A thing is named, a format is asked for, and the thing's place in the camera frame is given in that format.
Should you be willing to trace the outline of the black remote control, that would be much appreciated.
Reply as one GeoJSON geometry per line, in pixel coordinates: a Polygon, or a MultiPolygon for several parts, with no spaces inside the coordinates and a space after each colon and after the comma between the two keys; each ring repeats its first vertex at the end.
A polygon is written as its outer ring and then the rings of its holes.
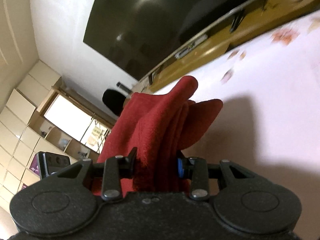
{"type": "Polygon", "coordinates": [[[129,89],[127,86],[125,86],[124,84],[122,84],[121,82],[117,83],[117,87],[119,87],[120,89],[122,89],[123,91],[125,91],[127,94],[131,94],[132,90],[129,89]]]}

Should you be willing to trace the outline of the silver set-top box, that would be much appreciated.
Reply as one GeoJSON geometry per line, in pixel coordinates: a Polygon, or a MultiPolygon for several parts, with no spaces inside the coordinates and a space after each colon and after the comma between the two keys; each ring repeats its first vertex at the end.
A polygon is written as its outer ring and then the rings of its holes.
{"type": "Polygon", "coordinates": [[[185,55],[187,55],[188,53],[190,53],[193,49],[195,49],[195,47],[197,47],[199,44],[201,44],[202,42],[204,42],[206,39],[208,38],[207,34],[203,34],[200,37],[198,37],[195,41],[191,42],[190,44],[188,44],[186,47],[184,47],[183,49],[181,49],[180,51],[178,51],[175,54],[175,59],[181,59],[183,58],[185,55]]]}

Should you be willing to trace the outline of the cream wall cabinets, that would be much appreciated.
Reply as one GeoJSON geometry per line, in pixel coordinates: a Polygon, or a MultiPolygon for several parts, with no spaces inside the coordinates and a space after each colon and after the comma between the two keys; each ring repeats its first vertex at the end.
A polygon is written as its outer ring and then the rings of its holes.
{"type": "Polygon", "coordinates": [[[36,154],[40,151],[66,155],[71,163],[99,153],[80,143],[44,117],[61,95],[112,129],[115,121],[99,108],[68,89],[60,75],[42,61],[37,62],[1,111],[1,208],[9,211],[12,197],[39,181],[36,154]]]}

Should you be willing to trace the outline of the bright window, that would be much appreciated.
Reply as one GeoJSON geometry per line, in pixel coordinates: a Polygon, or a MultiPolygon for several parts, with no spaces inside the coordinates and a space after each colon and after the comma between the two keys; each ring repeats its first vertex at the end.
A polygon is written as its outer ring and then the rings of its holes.
{"type": "Polygon", "coordinates": [[[44,117],[68,135],[101,153],[111,129],[88,115],[79,107],[58,95],[46,110],[44,117]]]}

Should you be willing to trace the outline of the floral white bed sheet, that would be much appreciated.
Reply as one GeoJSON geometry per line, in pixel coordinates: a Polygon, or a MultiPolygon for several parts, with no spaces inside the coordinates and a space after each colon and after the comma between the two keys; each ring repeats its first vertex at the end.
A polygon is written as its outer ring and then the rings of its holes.
{"type": "Polygon", "coordinates": [[[231,160],[293,191],[296,233],[319,239],[319,12],[259,36],[192,71],[196,102],[223,101],[199,142],[184,150],[231,160]]]}

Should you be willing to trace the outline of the black flat screen television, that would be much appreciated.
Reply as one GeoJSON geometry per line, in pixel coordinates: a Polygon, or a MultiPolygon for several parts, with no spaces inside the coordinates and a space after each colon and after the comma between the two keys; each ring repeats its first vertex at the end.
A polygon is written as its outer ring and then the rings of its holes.
{"type": "Polygon", "coordinates": [[[84,42],[137,80],[249,0],[95,0],[84,42]]]}

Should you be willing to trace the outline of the wooden tv stand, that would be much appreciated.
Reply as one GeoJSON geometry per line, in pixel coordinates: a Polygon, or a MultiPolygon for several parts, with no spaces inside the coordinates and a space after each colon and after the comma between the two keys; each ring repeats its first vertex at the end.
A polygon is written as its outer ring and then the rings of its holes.
{"type": "Polygon", "coordinates": [[[256,0],[230,18],[214,24],[209,37],[181,59],[169,59],[133,87],[152,93],[237,46],[311,12],[319,0],[256,0]]]}

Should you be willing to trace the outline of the black chair back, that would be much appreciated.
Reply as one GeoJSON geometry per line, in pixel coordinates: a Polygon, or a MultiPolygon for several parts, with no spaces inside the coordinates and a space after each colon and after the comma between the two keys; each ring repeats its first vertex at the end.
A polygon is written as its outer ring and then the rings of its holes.
{"type": "Polygon", "coordinates": [[[120,116],[126,96],[114,89],[107,89],[103,93],[102,101],[104,105],[116,116],[120,116]]]}

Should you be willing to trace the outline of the red cloth garment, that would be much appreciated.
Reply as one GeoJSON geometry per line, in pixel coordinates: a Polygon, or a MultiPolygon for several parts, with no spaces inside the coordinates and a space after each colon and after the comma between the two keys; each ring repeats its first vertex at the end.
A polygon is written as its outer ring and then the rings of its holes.
{"type": "Polygon", "coordinates": [[[184,76],[167,94],[131,96],[98,158],[103,163],[137,148],[136,173],[121,180],[123,194],[189,192],[188,180],[178,177],[176,152],[198,142],[223,107],[219,99],[191,101],[197,87],[194,77],[184,76]]]}

